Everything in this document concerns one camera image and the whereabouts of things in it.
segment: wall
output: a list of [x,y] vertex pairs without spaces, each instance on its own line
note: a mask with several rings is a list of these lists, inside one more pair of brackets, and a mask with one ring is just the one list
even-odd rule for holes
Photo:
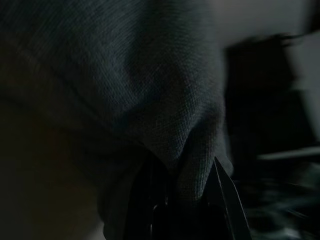
[[223,47],[256,35],[304,33],[313,0],[210,0]]

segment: white wall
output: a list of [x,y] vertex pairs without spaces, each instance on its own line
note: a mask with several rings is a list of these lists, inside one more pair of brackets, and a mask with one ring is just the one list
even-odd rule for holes
[[223,47],[256,35],[301,34],[312,0],[212,1]]

